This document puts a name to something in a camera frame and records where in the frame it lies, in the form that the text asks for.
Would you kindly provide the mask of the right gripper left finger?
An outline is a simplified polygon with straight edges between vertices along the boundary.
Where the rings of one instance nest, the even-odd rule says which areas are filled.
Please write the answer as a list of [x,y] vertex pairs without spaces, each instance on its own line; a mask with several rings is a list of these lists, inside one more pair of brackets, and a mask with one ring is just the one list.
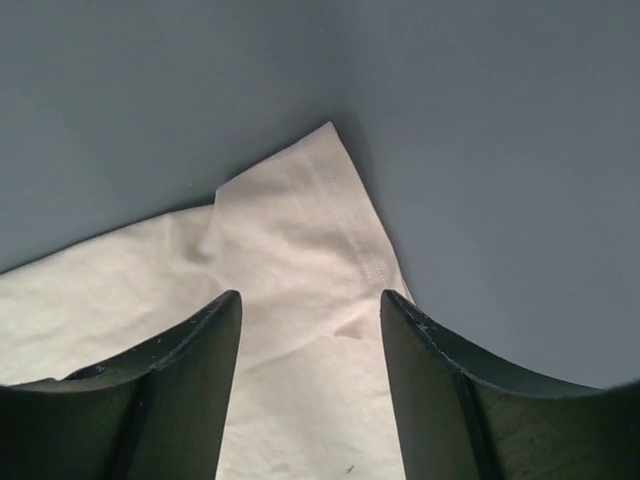
[[229,290],[61,380],[2,387],[2,478],[215,478],[241,322]]

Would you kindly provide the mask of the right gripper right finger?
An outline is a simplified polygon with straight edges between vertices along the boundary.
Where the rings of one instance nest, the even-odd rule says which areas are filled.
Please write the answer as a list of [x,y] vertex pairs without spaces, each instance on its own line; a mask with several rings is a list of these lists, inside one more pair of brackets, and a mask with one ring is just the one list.
[[511,363],[398,292],[380,302],[409,479],[635,479],[639,386],[587,387]]

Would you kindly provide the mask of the beige t shirt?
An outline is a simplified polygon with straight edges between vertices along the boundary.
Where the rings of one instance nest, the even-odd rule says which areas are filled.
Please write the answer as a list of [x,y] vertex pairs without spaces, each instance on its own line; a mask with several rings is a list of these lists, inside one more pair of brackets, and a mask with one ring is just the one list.
[[332,124],[203,207],[1,277],[1,380],[60,378],[242,297],[222,479],[400,479],[380,334],[393,247]]

